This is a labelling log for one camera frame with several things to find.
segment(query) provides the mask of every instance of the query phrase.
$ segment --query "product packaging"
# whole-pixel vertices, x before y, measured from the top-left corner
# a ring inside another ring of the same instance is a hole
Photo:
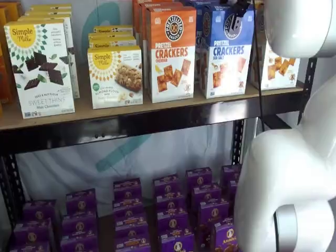
[[[242,18],[235,17],[228,5],[206,5],[203,9],[201,83],[205,85],[201,89],[207,99],[245,93],[254,32],[253,7]]]

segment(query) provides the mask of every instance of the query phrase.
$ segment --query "chocolate piece image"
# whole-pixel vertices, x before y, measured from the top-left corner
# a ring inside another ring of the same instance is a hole
[[[58,70],[48,70],[48,75],[49,75],[49,79],[50,82],[52,83],[56,83],[59,85],[64,85],[63,83],[63,79],[62,79],[62,74],[60,71]]]
[[[57,66],[57,63],[45,62],[38,70],[40,71],[53,70],[56,66]]]
[[[26,60],[26,66],[27,66],[27,69],[28,69],[29,72],[32,71],[32,70],[34,70],[34,69],[36,69],[36,68],[38,68],[38,64],[36,64],[34,58],[27,59]]]
[[[19,69],[19,67],[17,65],[13,65],[13,73],[23,74],[22,70]]]
[[[33,79],[30,80],[27,85],[25,86],[25,90],[31,89],[31,88],[36,88],[40,81],[38,79]]]
[[[44,63],[47,62],[47,56],[45,56],[44,54],[34,52],[34,58],[35,63],[38,64],[39,66],[42,66]]]

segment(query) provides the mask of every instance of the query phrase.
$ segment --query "shelf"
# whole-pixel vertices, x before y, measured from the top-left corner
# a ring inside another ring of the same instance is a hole
[[[152,104],[145,94],[143,105],[93,110],[88,80],[81,83],[81,98],[75,100],[73,114],[24,120],[18,102],[4,105],[0,118],[4,151],[37,151],[260,115],[258,90],[252,85],[240,96],[206,100],[196,88],[192,99]],[[299,110],[302,88],[263,91],[262,95],[265,115],[286,113]]]

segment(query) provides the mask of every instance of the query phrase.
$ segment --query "orange box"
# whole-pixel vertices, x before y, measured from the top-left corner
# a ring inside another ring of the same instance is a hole
[[[192,98],[196,9],[148,8],[146,19],[152,102]]]

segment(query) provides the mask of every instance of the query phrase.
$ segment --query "pretzelized logo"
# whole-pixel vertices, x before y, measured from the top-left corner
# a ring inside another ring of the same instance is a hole
[[[166,36],[170,41],[178,41],[183,34],[183,22],[177,15],[168,18],[166,25]]]

